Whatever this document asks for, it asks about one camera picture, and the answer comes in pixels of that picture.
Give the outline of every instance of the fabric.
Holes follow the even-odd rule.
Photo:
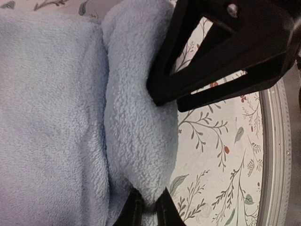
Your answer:
[[[101,25],[11,10],[0,20],[0,226],[105,225]]]
[[[132,186],[148,206],[142,225],[155,226],[153,204],[174,170],[176,103],[156,107],[146,90],[172,12],[166,0],[124,0],[103,21],[110,69],[104,116],[111,186],[108,226],[116,221]]]

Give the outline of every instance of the floral pattern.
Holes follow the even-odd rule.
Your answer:
[[[95,18],[103,13],[101,4],[94,0],[0,0],[0,7]],[[176,70],[189,64],[210,26],[209,20],[201,20]],[[237,72],[202,89],[243,75]],[[194,226],[255,226],[263,168],[258,93],[180,113],[179,141],[169,191],[184,222]]]

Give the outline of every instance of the red berry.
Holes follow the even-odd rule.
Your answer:
[[[229,154],[229,152],[230,152],[230,150],[227,146],[224,146],[224,151],[225,151],[226,154]]]

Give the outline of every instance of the light blue towel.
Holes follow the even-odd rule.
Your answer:
[[[131,186],[149,209],[168,185],[177,147],[177,107],[156,107],[146,90],[151,64],[163,42],[173,6],[167,0],[124,0],[103,22],[108,51],[105,131],[111,199],[108,226],[117,219]],[[155,226],[149,212],[143,226]]]
[[[112,226],[131,187],[156,225],[177,108],[156,107],[146,79],[172,11],[124,0],[102,26],[0,12],[0,226]]]
[[[0,226],[103,226],[101,25],[0,11]]]

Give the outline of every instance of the rolled towel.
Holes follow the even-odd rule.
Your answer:
[[[104,115],[111,186],[108,226],[118,218],[132,187],[148,207],[143,225],[155,226],[153,204],[174,170],[176,103],[157,107],[146,89],[172,12],[167,0],[124,0],[103,21],[110,69]]]

